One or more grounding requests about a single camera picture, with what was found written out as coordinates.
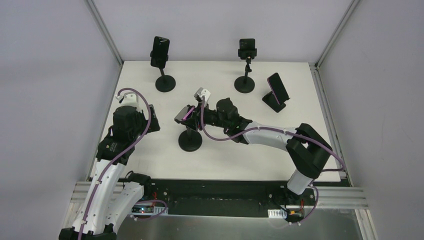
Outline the purple phone with black screen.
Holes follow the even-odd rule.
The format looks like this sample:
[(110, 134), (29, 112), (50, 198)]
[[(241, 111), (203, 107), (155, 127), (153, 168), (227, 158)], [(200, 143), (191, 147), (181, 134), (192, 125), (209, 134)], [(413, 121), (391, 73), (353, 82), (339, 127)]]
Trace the purple phone with black screen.
[(177, 123), (185, 122), (192, 115), (193, 111), (196, 109), (194, 105), (186, 105), (182, 110), (175, 116), (174, 121)]

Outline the black round-base phone stand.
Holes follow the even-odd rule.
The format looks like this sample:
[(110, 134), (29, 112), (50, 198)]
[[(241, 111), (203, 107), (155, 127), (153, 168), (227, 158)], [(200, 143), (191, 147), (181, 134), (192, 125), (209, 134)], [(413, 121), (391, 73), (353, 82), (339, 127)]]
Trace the black round-base phone stand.
[(179, 147), (186, 152), (198, 150), (203, 143), (202, 136), (198, 132), (199, 128), (197, 122), (195, 120), (190, 120), (190, 118), (189, 113), (181, 117), (180, 124), (186, 126), (186, 130), (178, 137)]

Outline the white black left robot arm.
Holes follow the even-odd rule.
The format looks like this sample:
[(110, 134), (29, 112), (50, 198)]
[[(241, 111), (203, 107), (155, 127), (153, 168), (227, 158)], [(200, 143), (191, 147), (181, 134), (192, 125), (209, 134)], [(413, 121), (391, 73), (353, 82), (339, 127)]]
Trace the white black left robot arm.
[(124, 172), (133, 143), (143, 132), (160, 130), (154, 106), (146, 119), (142, 110), (122, 105), (113, 113), (113, 124), (97, 147), (95, 172), (83, 205), (71, 227), (60, 231), (60, 240), (115, 240), (120, 226), (137, 201), (152, 198), (151, 178), (131, 173), (119, 196), (112, 200), (115, 187)]

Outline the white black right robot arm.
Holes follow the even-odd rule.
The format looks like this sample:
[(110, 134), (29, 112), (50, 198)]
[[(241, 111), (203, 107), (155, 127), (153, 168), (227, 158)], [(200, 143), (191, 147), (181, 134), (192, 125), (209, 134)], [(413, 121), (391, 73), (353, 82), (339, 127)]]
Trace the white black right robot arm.
[(228, 140), (245, 145), (257, 144), (287, 152), (295, 166), (284, 200), (296, 205), (304, 198), (304, 191), (323, 172), (333, 149), (309, 124), (281, 128), (260, 124), (242, 117), (230, 98), (217, 102), (209, 109), (199, 99), (198, 105), (186, 105), (174, 119), (194, 131), (204, 131), (205, 126), (222, 128)]

